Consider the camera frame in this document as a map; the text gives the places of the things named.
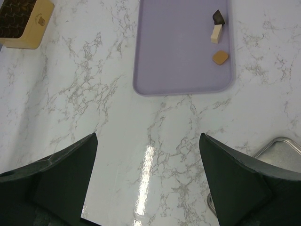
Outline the white chocolate bar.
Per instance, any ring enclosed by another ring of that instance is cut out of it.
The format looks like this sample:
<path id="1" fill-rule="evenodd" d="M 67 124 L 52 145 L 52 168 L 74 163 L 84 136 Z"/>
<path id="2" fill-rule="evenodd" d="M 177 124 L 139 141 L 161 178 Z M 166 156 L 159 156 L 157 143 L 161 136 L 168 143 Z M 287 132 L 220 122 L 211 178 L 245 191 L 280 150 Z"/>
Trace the white chocolate bar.
<path id="1" fill-rule="evenodd" d="M 222 24 L 217 24 L 214 26 L 213 32 L 210 36 L 210 40 L 213 44 L 218 44 L 222 34 Z"/>

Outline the dark chocolate corner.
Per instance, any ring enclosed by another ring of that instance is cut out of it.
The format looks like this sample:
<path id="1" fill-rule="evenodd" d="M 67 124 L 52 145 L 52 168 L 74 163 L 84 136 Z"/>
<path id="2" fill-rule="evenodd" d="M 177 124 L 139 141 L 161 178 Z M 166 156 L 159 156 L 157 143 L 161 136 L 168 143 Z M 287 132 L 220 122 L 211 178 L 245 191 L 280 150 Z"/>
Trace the dark chocolate corner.
<path id="1" fill-rule="evenodd" d="M 216 10 L 212 16 L 215 25 L 225 25 L 225 20 L 219 10 Z"/>

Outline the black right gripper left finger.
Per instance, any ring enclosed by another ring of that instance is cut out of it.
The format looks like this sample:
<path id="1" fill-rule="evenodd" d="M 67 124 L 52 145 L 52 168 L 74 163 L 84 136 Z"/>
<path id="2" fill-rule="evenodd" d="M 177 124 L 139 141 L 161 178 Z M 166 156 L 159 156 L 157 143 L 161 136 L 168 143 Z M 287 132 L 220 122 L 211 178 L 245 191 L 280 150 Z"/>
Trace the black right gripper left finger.
<path id="1" fill-rule="evenodd" d="M 97 137 L 0 175 L 2 226 L 92 226 L 81 217 L 91 178 Z"/>

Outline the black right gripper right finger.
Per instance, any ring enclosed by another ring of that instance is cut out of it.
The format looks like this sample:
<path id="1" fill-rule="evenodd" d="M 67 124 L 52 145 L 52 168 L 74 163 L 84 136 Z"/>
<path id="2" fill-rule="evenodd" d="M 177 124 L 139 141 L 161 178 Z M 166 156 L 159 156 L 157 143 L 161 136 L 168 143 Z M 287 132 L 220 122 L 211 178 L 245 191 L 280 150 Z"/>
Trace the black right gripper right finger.
<path id="1" fill-rule="evenodd" d="M 221 226 L 299 226 L 301 175 L 202 133 L 199 150 Z"/>

